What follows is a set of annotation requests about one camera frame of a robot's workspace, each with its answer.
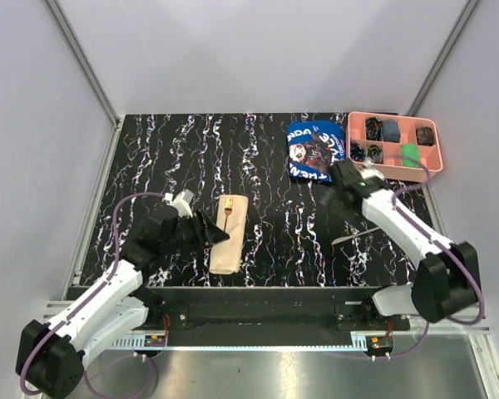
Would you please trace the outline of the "beige cloth napkin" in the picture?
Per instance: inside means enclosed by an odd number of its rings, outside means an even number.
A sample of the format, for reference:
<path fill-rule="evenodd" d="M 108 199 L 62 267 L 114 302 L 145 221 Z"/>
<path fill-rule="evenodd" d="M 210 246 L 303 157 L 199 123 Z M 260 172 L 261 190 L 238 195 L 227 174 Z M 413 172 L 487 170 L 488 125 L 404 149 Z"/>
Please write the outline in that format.
<path fill-rule="evenodd" d="M 245 226 L 249 199 L 243 195 L 221 195 L 216 215 L 216 226 L 224 228 L 224 205 L 227 196 L 234 198 L 234 207 L 227 224 L 230 239 L 217 244 L 210 251 L 209 271 L 216 275 L 230 275 L 240 271 L 242 249 L 245 243 Z"/>

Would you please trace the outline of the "silver knife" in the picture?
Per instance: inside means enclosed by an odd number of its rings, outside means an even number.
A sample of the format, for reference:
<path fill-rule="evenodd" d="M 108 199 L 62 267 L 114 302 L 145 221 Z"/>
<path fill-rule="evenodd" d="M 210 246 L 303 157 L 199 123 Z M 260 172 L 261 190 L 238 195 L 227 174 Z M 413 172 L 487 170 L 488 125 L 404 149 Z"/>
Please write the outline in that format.
<path fill-rule="evenodd" d="M 349 241 L 349 240 L 351 240 L 351 239 L 355 239 L 355 238 L 357 238 L 357 237 L 363 236 L 363 235 L 365 235 L 365 234 L 370 234 L 370 233 L 375 232 L 375 231 L 378 231 L 378 230 L 380 230 L 380 228 L 379 228 L 379 227 L 375 227 L 375 228 L 371 228 L 371 229 L 366 229 L 366 230 L 364 230 L 364 231 L 362 231 L 362 232 L 357 232 L 357 233 L 352 234 L 352 235 L 343 236 L 343 237 L 340 237 L 340 238 L 334 239 L 334 240 L 332 241 L 332 245 L 333 245 L 333 246 L 334 246 L 334 245 L 338 245 L 338 244 L 341 244 L 341 243 L 347 242 L 347 241 Z"/>

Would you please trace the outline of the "copper fork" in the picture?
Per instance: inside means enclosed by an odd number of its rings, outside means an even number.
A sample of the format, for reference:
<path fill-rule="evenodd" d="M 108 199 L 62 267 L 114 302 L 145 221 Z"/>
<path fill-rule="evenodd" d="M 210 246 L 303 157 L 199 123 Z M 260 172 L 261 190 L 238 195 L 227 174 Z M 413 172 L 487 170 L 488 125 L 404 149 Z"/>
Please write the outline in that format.
<path fill-rule="evenodd" d="M 224 228 L 223 230 L 227 232 L 227 224 L 229 217 L 231 216 L 233 212 L 233 207 L 234 207 L 234 198 L 232 196 L 227 196 L 225 199 L 225 205 L 224 205 Z"/>

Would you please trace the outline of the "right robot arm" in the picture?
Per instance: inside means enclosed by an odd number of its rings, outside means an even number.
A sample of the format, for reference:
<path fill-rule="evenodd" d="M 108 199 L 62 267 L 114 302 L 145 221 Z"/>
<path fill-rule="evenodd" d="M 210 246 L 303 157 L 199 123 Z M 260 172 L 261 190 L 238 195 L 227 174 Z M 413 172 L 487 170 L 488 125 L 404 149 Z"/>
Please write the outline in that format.
<path fill-rule="evenodd" d="M 410 284 L 380 288 L 361 308 L 363 324 L 380 329 L 391 316 L 415 314 L 428 323 L 448 319 L 465 324 L 457 313 L 478 306 L 471 324 L 485 316 L 478 255 L 468 242 L 456 244 L 420 220 L 399 199 L 409 190 L 392 190 L 372 165 L 358 169 L 351 160 L 328 168 L 331 183 L 322 203 L 350 224 L 367 220 L 377 225 L 407 255 L 416 269 Z"/>

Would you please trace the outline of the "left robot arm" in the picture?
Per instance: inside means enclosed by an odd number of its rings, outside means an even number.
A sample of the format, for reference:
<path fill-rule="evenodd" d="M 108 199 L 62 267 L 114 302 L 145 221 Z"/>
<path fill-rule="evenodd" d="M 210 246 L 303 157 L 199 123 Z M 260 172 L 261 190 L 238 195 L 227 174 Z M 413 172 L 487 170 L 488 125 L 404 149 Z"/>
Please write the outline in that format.
<path fill-rule="evenodd" d="M 161 257 L 173 250 L 208 249 L 229 237 L 199 210 L 183 215 L 167 205 L 147 217 L 113 265 L 75 302 L 22 330 L 15 366 L 22 392 L 67 397 L 90 363 L 119 337 L 162 322 L 164 299 L 147 287 Z"/>

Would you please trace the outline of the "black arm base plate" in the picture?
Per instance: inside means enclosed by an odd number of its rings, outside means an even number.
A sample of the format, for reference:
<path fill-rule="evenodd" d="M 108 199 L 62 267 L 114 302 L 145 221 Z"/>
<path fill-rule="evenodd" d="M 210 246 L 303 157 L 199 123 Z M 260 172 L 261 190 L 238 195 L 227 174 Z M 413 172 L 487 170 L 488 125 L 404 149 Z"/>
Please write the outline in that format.
<path fill-rule="evenodd" d="M 384 318 L 374 288 L 152 288 L 143 331 L 168 328 L 170 347 L 334 347 L 353 332 L 407 332 L 404 315 Z"/>

